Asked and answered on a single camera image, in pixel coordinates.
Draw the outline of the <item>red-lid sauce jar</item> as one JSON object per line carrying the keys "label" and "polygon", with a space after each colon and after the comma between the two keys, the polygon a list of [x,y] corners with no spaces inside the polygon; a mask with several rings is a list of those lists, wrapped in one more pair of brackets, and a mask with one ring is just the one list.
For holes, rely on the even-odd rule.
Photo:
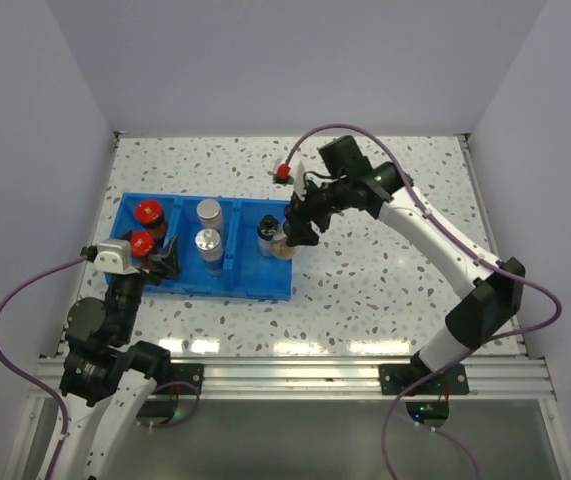
{"label": "red-lid sauce jar", "polygon": [[133,259],[143,260],[157,252],[154,236],[146,230],[135,231],[129,239]]}
{"label": "red-lid sauce jar", "polygon": [[163,207],[158,201],[153,199],[141,201],[134,209],[134,217],[157,242],[164,240],[167,221]]}

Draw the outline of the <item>black-cap brown spice grinder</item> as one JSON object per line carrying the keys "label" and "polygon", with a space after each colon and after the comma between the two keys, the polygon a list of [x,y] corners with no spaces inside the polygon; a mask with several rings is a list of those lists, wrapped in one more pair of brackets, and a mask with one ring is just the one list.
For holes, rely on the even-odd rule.
{"label": "black-cap brown spice grinder", "polygon": [[289,246],[287,241],[288,237],[285,233],[284,224],[281,223],[271,241],[271,251],[276,258],[289,260],[295,255],[297,248]]}

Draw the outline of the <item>black-cap white powder grinder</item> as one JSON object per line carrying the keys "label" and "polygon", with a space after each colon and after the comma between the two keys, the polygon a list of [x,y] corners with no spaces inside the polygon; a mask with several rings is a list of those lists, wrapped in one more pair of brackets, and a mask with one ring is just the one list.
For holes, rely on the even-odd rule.
{"label": "black-cap white powder grinder", "polygon": [[280,222],[271,214],[265,215],[257,226],[257,246],[264,257],[273,257],[273,239],[278,232]]}

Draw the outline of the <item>silver-lid blue-label spice jar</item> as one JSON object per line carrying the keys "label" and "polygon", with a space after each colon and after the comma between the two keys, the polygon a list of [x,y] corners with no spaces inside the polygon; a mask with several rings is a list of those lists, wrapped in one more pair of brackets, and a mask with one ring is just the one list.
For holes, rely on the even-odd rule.
{"label": "silver-lid blue-label spice jar", "polygon": [[195,245],[208,273],[221,276],[225,253],[219,232],[210,228],[200,230],[195,236]]}

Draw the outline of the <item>silver-lid white spice jar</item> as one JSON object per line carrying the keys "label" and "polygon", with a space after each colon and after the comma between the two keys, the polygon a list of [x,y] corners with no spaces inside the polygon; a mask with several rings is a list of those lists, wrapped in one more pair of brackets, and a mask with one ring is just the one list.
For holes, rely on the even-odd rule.
{"label": "silver-lid white spice jar", "polygon": [[197,217],[204,229],[216,230],[223,236],[225,229],[224,215],[220,203],[212,198],[200,201],[196,207]]}

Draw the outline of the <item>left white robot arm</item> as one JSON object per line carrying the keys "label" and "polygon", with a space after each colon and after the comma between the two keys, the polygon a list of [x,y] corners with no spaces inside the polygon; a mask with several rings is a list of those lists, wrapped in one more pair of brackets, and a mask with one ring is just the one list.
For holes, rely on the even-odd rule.
{"label": "left white robot arm", "polygon": [[110,282],[103,298],[82,298],[68,312],[59,412],[39,478],[100,478],[147,396],[172,383],[169,351],[130,340],[146,284],[178,278],[178,244],[172,237],[139,265],[126,237],[82,249],[82,258],[109,273]]}

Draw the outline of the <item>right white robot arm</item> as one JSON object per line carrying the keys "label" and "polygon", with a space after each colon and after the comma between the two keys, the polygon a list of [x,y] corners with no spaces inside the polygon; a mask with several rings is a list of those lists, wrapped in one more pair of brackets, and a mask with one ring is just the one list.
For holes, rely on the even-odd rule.
{"label": "right white robot arm", "polygon": [[412,384],[433,392],[446,380],[445,365],[478,350],[517,314],[525,268],[515,258],[500,260],[465,237],[432,209],[393,162],[372,166],[353,136],[324,145],[319,154],[328,170],[319,184],[293,158],[274,168],[274,182],[293,188],[282,242],[290,249],[315,246],[333,215],[355,209],[401,234],[425,256],[460,299],[444,327],[411,359]]}

